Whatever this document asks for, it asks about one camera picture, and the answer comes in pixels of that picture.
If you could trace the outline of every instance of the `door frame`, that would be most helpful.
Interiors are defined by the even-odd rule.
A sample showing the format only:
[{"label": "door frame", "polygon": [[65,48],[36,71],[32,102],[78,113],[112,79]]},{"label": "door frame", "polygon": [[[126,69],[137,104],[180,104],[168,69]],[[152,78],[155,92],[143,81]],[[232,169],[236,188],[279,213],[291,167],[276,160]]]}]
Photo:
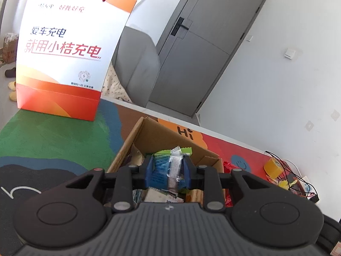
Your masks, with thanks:
[{"label": "door frame", "polygon": [[[240,40],[238,41],[238,43],[236,44],[235,48],[233,49],[231,55],[229,56],[229,58],[227,59],[226,63],[224,64],[223,68],[220,70],[220,72],[218,73],[217,77],[215,78],[215,80],[213,81],[212,85],[210,86],[210,88],[208,89],[207,93],[204,95],[203,99],[201,100],[200,104],[197,106],[197,108],[195,109],[193,115],[191,117],[193,117],[201,108],[201,106],[203,105],[203,103],[205,102],[205,100],[207,99],[207,97],[209,96],[209,94],[211,93],[211,91],[213,90],[214,86],[217,84],[218,80],[220,79],[220,77],[223,75],[224,71],[226,70],[227,66],[229,65],[231,59],[233,58],[233,56],[235,55],[235,53],[237,52],[238,48],[240,47],[240,45],[242,44],[242,42],[244,41],[244,38],[246,37],[248,31],[250,30],[251,26],[253,25],[253,22],[255,21],[255,19],[257,18],[260,10],[262,9],[264,3],[266,0],[263,0],[257,10],[257,12],[255,12],[255,15],[253,16],[253,18],[251,19],[250,23],[248,24],[247,28],[245,29],[245,31],[243,32],[243,35],[241,36]],[[157,54],[160,55],[161,50],[164,46],[164,44],[166,43],[166,40],[168,38],[168,36],[170,35],[171,31],[173,30],[178,18],[180,17],[180,14],[182,12],[182,10],[184,9],[186,3],[188,2],[188,0],[180,0],[178,5],[176,6],[172,16],[170,17],[165,29],[163,30],[160,39],[158,40],[157,44],[156,44],[156,51]]]}]

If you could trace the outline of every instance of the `red packaging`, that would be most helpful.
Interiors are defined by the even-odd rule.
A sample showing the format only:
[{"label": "red packaging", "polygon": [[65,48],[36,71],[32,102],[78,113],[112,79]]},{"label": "red packaging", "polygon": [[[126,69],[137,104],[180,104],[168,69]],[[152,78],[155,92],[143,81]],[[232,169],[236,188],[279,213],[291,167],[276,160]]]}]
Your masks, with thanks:
[{"label": "red packaging", "polygon": [[[224,162],[224,173],[231,173],[231,170],[233,170],[234,168],[240,168],[240,167],[236,167],[235,165],[229,163],[229,162]],[[232,200],[231,200],[231,196],[228,193],[228,190],[225,190],[225,206],[226,207],[233,207],[232,204]]]}]

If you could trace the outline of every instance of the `orange and white gift bag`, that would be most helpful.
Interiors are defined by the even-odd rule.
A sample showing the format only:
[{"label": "orange and white gift bag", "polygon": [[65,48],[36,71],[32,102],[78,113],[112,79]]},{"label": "orange and white gift bag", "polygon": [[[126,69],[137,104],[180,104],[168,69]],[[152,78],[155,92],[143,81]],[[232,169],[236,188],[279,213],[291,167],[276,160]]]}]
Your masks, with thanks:
[{"label": "orange and white gift bag", "polygon": [[109,63],[136,0],[27,0],[18,108],[93,121]]}]

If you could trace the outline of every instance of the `wire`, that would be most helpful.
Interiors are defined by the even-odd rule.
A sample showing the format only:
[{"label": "wire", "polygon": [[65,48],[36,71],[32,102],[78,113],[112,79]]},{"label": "wire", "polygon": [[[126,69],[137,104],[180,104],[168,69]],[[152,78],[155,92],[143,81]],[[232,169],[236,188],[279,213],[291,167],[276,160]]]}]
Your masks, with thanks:
[{"label": "wire", "polygon": [[[285,181],[285,178],[281,178],[280,176],[278,176],[278,178],[279,178],[279,180],[277,181],[277,186],[279,186],[279,183],[281,182],[281,181]],[[297,189],[294,189],[293,187],[290,187],[290,184],[289,184],[289,182],[288,182],[288,185],[289,185],[289,188],[291,189],[291,190],[294,190],[295,192],[300,192],[301,194],[302,193],[306,193],[306,197],[308,197],[308,194],[312,194],[312,195],[315,195],[315,193],[313,193],[313,192],[306,192],[306,191],[301,191],[300,189],[299,190],[297,190]]]},{"label": "wire", "polygon": [[[310,183],[306,182],[305,180],[303,180],[302,177],[298,176],[297,174],[295,174],[295,173],[292,172],[291,170],[286,169],[286,168],[284,167],[285,164],[284,164],[284,162],[282,161],[282,159],[281,159],[280,157],[278,157],[276,154],[271,153],[271,152],[268,152],[268,151],[267,151],[267,153],[269,153],[270,155],[274,156],[278,161],[280,161],[280,164],[281,164],[282,168],[283,168],[285,171],[287,171],[287,172],[293,174],[293,175],[296,176],[300,181],[306,183],[307,185],[312,186],[312,187],[314,188],[314,190],[315,190],[316,196],[318,196],[318,193],[317,193],[315,187],[314,187],[312,184],[310,184]],[[303,192],[306,193],[306,198],[308,198],[308,194],[313,193],[313,192],[305,192],[305,191],[303,191]]]},{"label": "wire", "polygon": [[[316,196],[318,196],[318,192],[316,191],[315,187],[314,187],[312,184],[310,184],[310,183],[306,182],[305,180],[303,180],[301,176],[298,176],[297,174],[295,174],[295,173],[292,172],[291,170],[286,169],[286,168],[284,167],[284,166],[285,166],[285,163],[282,161],[282,159],[281,159],[280,157],[278,157],[276,154],[271,153],[271,152],[269,152],[269,151],[265,151],[265,152],[266,152],[267,154],[271,155],[272,157],[274,157],[275,159],[277,159],[277,160],[280,162],[282,168],[284,169],[284,174],[285,174],[287,180],[288,180],[288,176],[287,176],[287,174],[286,174],[285,171],[287,171],[287,172],[293,174],[293,175],[296,176],[300,181],[306,183],[307,185],[312,186],[313,189],[314,189],[314,191],[315,191],[315,193],[316,193]],[[305,191],[304,191],[304,193],[306,193],[306,198],[308,198],[308,194],[313,193],[313,192],[305,192]]]},{"label": "wire", "polygon": [[297,169],[299,176],[302,177],[301,172],[299,171],[298,167],[297,167],[293,162],[291,162],[291,161],[289,161],[289,160],[287,160],[287,159],[283,159],[283,161],[291,163],[291,164]]},{"label": "wire", "polygon": [[[277,159],[277,160],[279,161],[279,163],[281,164],[282,168],[283,168],[285,171],[287,171],[287,172],[289,172],[289,173],[295,175],[298,179],[300,179],[300,180],[303,181],[304,183],[311,185],[311,186],[314,188],[314,190],[315,190],[315,192],[316,192],[316,195],[317,195],[317,191],[316,191],[315,187],[314,187],[312,184],[307,183],[306,181],[304,181],[300,176],[296,175],[296,174],[295,174],[294,172],[292,172],[291,170],[286,169],[286,168],[284,167],[284,166],[286,166],[286,164],[282,161],[282,159],[281,159],[280,157],[278,157],[276,154],[271,153],[271,152],[269,152],[269,151],[266,151],[266,153],[268,153],[268,154],[272,155],[273,157],[275,157],[275,159]],[[301,191],[301,192],[306,193],[306,198],[308,198],[308,194],[313,193],[313,192],[305,192],[305,191]]]}]

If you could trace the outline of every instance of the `slipper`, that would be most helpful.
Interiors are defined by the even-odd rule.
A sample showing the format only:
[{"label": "slipper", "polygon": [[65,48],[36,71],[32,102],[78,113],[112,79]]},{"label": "slipper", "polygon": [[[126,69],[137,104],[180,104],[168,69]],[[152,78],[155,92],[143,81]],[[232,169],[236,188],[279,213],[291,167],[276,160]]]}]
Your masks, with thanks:
[{"label": "slipper", "polygon": [[9,87],[9,89],[10,90],[12,90],[12,91],[16,91],[17,90],[17,88],[16,88],[16,82],[14,81],[14,82],[9,82],[8,83],[8,87]]},{"label": "slipper", "polygon": [[5,71],[5,77],[7,78],[15,78],[16,75],[16,68],[13,67],[12,69],[7,69]]},{"label": "slipper", "polygon": [[17,92],[16,91],[12,91],[10,93],[10,100],[14,101],[14,102],[17,102]]}]

